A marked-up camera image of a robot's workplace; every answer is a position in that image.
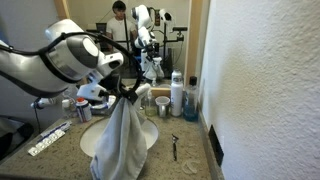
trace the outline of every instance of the countertop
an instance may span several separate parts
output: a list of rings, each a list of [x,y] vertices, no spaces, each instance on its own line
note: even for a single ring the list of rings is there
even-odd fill
[[[89,170],[92,158],[81,150],[80,139],[90,125],[104,118],[94,116],[86,123],[80,123],[78,118],[70,119],[73,123],[66,134],[33,157],[27,151],[39,140],[40,137],[36,137],[0,165],[0,178],[92,179]],[[212,179],[198,122],[187,122],[181,117],[171,116],[167,119],[154,116],[149,120],[158,127],[159,137],[148,150],[147,160],[138,179]],[[48,129],[64,121],[60,119]],[[173,160],[172,134],[179,137],[177,161]],[[192,163],[197,170],[195,174],[182,170],[187,160],[199,162]]]

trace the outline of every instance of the spray bottle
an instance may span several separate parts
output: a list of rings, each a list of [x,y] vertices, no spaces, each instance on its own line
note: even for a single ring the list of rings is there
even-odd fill
[[[77,106],[77,112],[81,122],[90,121],[92,118],[92,114],[91,114],[89,102],[85,100],[83,97],[79,97],[77,98],[76,106]]]
[[[175,69],[171,76],[171,115],[177,117],[182,113],[182,74],[178,69]]]

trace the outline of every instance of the bottle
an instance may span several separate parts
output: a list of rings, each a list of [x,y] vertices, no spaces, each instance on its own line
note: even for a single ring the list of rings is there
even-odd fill
[[[83,97],[77,98],[77,112],[81,122],[90,121],[92,118],[92,114],[90,111],[90,104]]]
[[[70,101],[69,99],[62,100],[62,118],[71,118]]]
[[[185,101],[183,107],[183,118],[187,121],[198,120],[198,92],[197,77],[191,76],[189,85],[185,91]]]
[[[151,84],[151,86],[152,86],[152,87],[158,86],[158,85],[157,85],[157,78],[153,78],[153,79],[152,79],[152,84]]]
[[[175,69],[171,75],[171,115],[180,116],[182,113],[182,95],[183,82],[182,74],[178,69]]]
[[[145,99],[145,114],[147,116],[154,116],[157,114],[157,106],[154,96],[152,96],[151,89],[148,91],[148,95]]]
[[[78,113],[77,113],[77,106],[76,106],[76,101],[73,98],[69,99],[70,101],[70,111],[71,111],[71,117],[78,117]]]

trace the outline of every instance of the white towel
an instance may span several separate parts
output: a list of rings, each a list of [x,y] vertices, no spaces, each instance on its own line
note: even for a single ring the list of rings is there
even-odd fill
[[[136,110],[121,98],[95,146],[93,179],[137,179],[147,158],[147,145]]]

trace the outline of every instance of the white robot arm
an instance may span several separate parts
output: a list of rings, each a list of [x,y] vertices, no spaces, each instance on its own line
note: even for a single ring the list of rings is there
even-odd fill
[[[51,44],[36,52],[18,51],[0,41],[0,75],[33,96],[55,97],[91,73],[100,81],[123,63],[120,53],[106,56],[99,51],[70,19],[52,24],[46,35]]]
[[[119,60],[122,64],[123,56],[120,52],[107,56],[99,56],[97,68],[91,71],[88,75],[91,82],[80,86],[77,96],[84,97],[85,99],[102,101],[107,89],[100,86],[98,83],[113,71],[113,66],[117,68],[116,64],[110,64],[110,62],[118,62]]]
[[[138,23],[138,38],[135,40],[135,46],[142,49],[141,51],[141,68],[147,80],[163,78],[164,73],[161,69],[160,62],[162,58],[158,54],[159,43],[153,34],[146,28],[150,23],[150,15],[145,5],[140,5],[131,10],[132,17]]]

